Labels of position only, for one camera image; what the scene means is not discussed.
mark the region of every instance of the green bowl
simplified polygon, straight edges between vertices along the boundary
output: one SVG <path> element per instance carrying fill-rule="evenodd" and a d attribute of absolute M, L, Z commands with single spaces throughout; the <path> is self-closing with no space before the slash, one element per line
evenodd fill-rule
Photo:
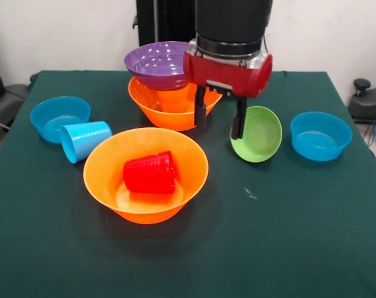
<path fill-rule="evenodd" d="M 246 112 L 243 138 L 233 140 L 234 151 L 242 159 L 260 163 L 271 158 L 282 143 L 282 124 L 279 118 L 266 107 L 250 107 Z"/>

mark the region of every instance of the red cup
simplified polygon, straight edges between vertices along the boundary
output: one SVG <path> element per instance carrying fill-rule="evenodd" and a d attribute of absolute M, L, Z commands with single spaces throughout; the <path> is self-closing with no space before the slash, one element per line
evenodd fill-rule
<path fill-rule="evenodd" d="M 123 167 L 123 180 L 133 192 L 174 192 L 173 159 L 170 151 L 130 160 Z"/>

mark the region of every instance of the bowl rim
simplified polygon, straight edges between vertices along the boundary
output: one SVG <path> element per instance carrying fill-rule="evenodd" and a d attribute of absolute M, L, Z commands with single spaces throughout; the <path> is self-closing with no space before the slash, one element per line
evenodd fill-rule
<path fill-rule="evenodd" d="M 90 161 L 91 158 L 93 158 L 95 152 L 102 146 L 104 146 L 104 144 L 106 142 L 108 142 L 111 138 L 115 138 L 119 135 L 122 135 L 122 134 L 127 134 L 127 133 L 132 133 L 133 131 L 137 131 L 137 130 L 164 130 L 166 131 L 167 133 L 174 133 L 174 134 L 178 134 L 178 135 L 182 135 L 185 139 L 187 139 L 189 142 L 192 142 L 194 143 L 194 145 L 199 148 L 202 156 L 205 158 L 205 165 L 206 165 L 206 174 L 205 174 L 205 179 L 203 180 L 202 184 L 200 185 L 200 187 L 198 187 L 198 190 L 195 191 L 193 193 L 193 195 L 191 195 L 190 197 L 188 197 L 187 199 L 185 199 L 184 201 L 180 202 L 178 205 L 175 205 L 173 207 L 170 207 L 170 208 L 167 208 L 167 209 L 164 209 L 164 210 L 161 210 L 161 211 L 158 211 L 158 212 L 130 212 L 130 211 L 126 211 L 126 210 L 122 210 L 122 209 L 118 209 L 116 207 L 113 207 L 113 206 L 110 206 L 102 201 L 100 201 L 93 193 L 92 191 L 90 190 L 90 188 L 88 187 L 88 183 L 87 183 L 87 179 L 86 179 L 86 176 L 87 176 L 87 163 L 88 161 Z M 180 132 L 176 132 L 174 130 L 170 130 L 170 129 L 162 129 L 162 128 L 159 128 L 159 127 L 140 127 L 140 128 L 137 128 L 137 129 L 129 129 L 129 130 L 125 130 L 123 132 L 120 132 L 120 133 L 117 133 L 113 136 L 111 136 L 110 138 L 108 138 L 107 140 L 104 140 L 100 145 L 98 145 L 97 147 L 95 147 L 95 149 L 90 153 L 89 157 L 87 158 L 85 164 L 84 164 L 84 168 L 83 168 L 83 181 L 84 181 L 84 185 L 87 189 L 87 191 L 90 193 L 90 195 L 97 201 L 99 202 L 100 204 L 108 207 L 109 209 L 111 210 L 116 210 L 116 211 L 119 211 L 119 212 L 124 212 L 124 213 L 127 213 L 127 214 L 159 214 L 159 213 L 163 213 L 163 212 L 167 212 L 167 211 L 170 211 L 170 210 L 173 210 L 175 208 L 178 208 L 178 207 L 181 207 L 181 206 L 184 206 L 186 203 L 188 203 L 190 200 L 192 200 L 199 192 L 200 190 L 203 188 L 203 186 L 205 185 L 206 181 L 207 181 L 207 178 L 208 178 L 208 159 L 207 159 L 207 155 L 205 153 L 205 151 L 203 150 L 203 148 L 197 143 L 195 142 L 193 139 L 191 139 L 190 137 L 184 135 L 183 133 L 180 133 Z"/>
<path fill-rule="evenodd" d="M 255 110 L 255 109 L 262 109 L 262 110 L 266 110 L 267 112 L 270 112 L 276 119 L 277 119 L 277 122 L 278 122 L 278 127 L 280 129 L 280 139 L 279 139 L 279 143 L 278 143 L 278 146 L 276 147 L 275 151 L 269 155 L 265 160 L 253 160 L 253 159 L 248 159 L 248 158 L 244 158 L 242 157 L 234 148 L 233 144 L 235 142 L 235 140 L 233 140 L 232 138 L 230 138 L 231 140 L 231 145 L 232 145 L 232 148 L 233 148 L 233 151 L 242 159 L 242 160 L 245 160 L 245 161 L 248 161 L 249 163 L 263 163 L 264 161 L 267 161 L 269 160 L 270 158 L 272 158 L 278 151 L 279 151 L 279 148 L 280 148 L 280 145 L 282 144 L 282 140 L 283 140 L 283 126 L 282 126 L 282 123 L 280 122 L 280 119 L 279 117 L 276 115 L 276 113 L 271 110 L 270 108 L 268 107 L 264 107 L 264 106 L 251 106 L 251 107 L 248 107 L 247 110 L 246 110 L 246 113 L 247 111 L 249 110 Z"/>
<path fill-rule="evenodd" d="M 317 112 L 317 111 L 304 112 L 304 113 L 301 113 L 299 115 L 296 115 L 292 119 L 292 121 L 290 123 L 290 132 L 292 134 L 292 138 L 294 138 L 295 136 L 297 136 L 297 133 L 294 133 L 295 129 L 293 127 L 295 125 L 296 121 L 298 121 L 302 117 L 307 117 L 309 115 L 326 116 L 326 118 L 337 120 L 337 122 L 339 124 L 341 124 L 341 126 L 344 127 L 347 132 L 349 132 L 349 136 L 347 138 L 347 141 L 344 142 L 342 145 L 336 147 L 336 148 L 325 148 L 325 147 L 319 147 L 319 146 L 314 146 L 314 145 L 311 145 L 311 147 L 316 148 L 318 150 L 328 150 L 328 151 L 330 151 L 330 150 L 341 150 L 341 149 L 345 149 L 352 142 L 354 134 L 353 134 L 353 131 L 352 131 L 351 127 L 348 125 L 347 122 L 343 121 L 340 117 L 337 117 L 335 115 L 332 115 L 332 114 L 329 114 L 329 113 L 326 113 L 326 112 Z"/>
<path fill-rule="evenodd" d="M 80 98 L 80 97 L 77 97 L 77 96 L 69 96 L 69 95 L 65 95 L 65 96 L 56 96 L 56 97 L 51 97 L 49 99 L 46 99 L 42 102 L 39 102 L 32 110 L 31 110 L 31 113 L 29 114 L 29 120 L 31 121 L 32 125 L 36 128 L 36 129 L 45 129 L 44 126 L 42 125 L 39 125 L 36 121 L 34 121 L 34 115 L 37 113 L 37 110 L 45 105 L 45 104 L 48 104 L 49 102 L 52 102 L 52 101 L 59 101 L 60 99 L 73 99 L 74 101 L 80 101 L 84 104 L 84 106 L 87 107 L 87 117 L 85 117 L 84 120 L 89 120 L 90 119 L 90 115 L 91 115 L 91 106 L 90 104 L 85 101 L 83 98 Z"/>
<path fill-rule="evenodd" d="M 184 112 L 184 113 L 168 113 L 168 112 L 162 112 L 162 111 L 158 111 L 158 110 L 154 110 L 154 109 L 151 109 L 151 108 L 149 108 L 149 107 L 147 107 L 147 106 L 144 106 L 143 104 L 141 104 L 141 103 L 139 103 L 138 101 L 136 101 L 135 100 L 135 98 L 134 98 L 134 96 L 132 96 L 132 90 L 131 90 L 131 85 L 133 84 L 133 81 L 138 81 L 140 84 L 142 84 L 142 85 L 144 85 L 143 83 L 141 83 L 136 77 L 132 77 L 131 79 L 130 79 L 130 81 L 128 82 L 128 93 L 129 93 L 129 95 L 130 95 L 130 97 L 133 99 L 133 101 L 136 103 L 136 104 L 138 104 L 140 107 L 142 107 L 143 109 L 145 109 L 145 110 L 148 110 L 148 111 L 151 111 L 151 112 L 155 112 L 155 113 L 157 113 L 157 114 L 161 114 L 161 115 L 192 115 L 192 114 L 194 114 L 195 113 L 195 111 L 192 111 L 192 112 Z M 206 109 L 213 109 L 213 107 L 221 100 L 221 98 L 223 97 L 223 95 L 222 94 L 219 94 L 219 97 L 218 97 L 218 99 L 215 101 L 215 102 L 213 102 L 212 104 L 209 104 L 208 106 L 206 106 Z"/>
<path fill-rule="evenodd" d="M 132 56 L 133 53 L 134 53 L 135 51 L 137 51 L 139 48 L 149 48 L 149 47 L 151 47 L 151 46 L 153 46 L 153 45 L 155 45 L 155 44 L 165 44 L 165 43 L 173 43 L 173 44 L 186 45 L 186 47 L 187 47 L 187 49 L 188 49 L 188 43 L 187 43 L 187 42 L 179 42 L 179 41 L 177 41 L 177 40 L 170 40 L 170 41 L 164 41 L 164 42 L 153 42 L 153 43 L 148 43 L 148 44 L 146 44 L 146 45 L 142 45 L 142 46 L 140 46 L 140 47 L 138 47 L 138 48 L 135 48 L 134 50 L 131 50 L 130 52 L 127 53 L 127 55 L 126 55 L 125 58 L 123 59 L 123 62 L 125 63 L 126 68 L 127 68 L 130 72 L 132 72 L 132 73 L 134 73 L 134 74 L 145 75 L 144 73 L 141 73 L 141 72 L 139 72 L 139 71 L 133 70 L 131 67 L 129 67 L 128 64 L 126 63 L 126 60 L 127 60 L 128 58 L 130 58 L 130 56 Z M 168 74 L 168 75 L 166 75 L 166 76 L 165 76 L 165 75 L 161 75 L 161 74 L 147 74 L 146 77 L 147 77 L 147 78 L 154 78 L 154 77 L 157 77 L 157 78 L 165 77 L 165 78 L 166 78 L 166 77 L 180 76 L 180 75 L 185 75 L 184 70 L 183 70 L 182 72 L 177 72 L 177 73 L 174 73 L 174 74 Z"/>

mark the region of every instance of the blue bowl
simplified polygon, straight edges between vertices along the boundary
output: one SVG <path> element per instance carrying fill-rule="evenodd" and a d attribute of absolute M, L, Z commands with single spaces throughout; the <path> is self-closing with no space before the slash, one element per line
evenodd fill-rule
<path fill-rule="evenodd" d="M 313 161 L 336 159 L 352 141 L 352 130 L 343 120 L 322 112 L 297 115 L 290 129 L 295 151 Z"/>
<path fill-rule="evenodd" d="M 43 101 L 34 107 L 30 120 L 42 138 L 59 144 L 62 126 L 89 122 L 90 113 L 90 105 L 83 99 L 61 96 Z"/>

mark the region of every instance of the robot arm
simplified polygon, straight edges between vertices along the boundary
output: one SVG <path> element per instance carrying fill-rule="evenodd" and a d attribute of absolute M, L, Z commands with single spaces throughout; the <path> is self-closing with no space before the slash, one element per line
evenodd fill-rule
<path fill-rule="evenodd" d="M 195 125 L 204 125 L 208 86 L 238 97 L 232 137 L 242 138 L 247 97 L 257 97 L 272 72 L 272 55 L 261 53 L 272 0 L 196 0 L 195 5 L 197 35 L 184 57 L 184 71 L 198 85 Z"/>

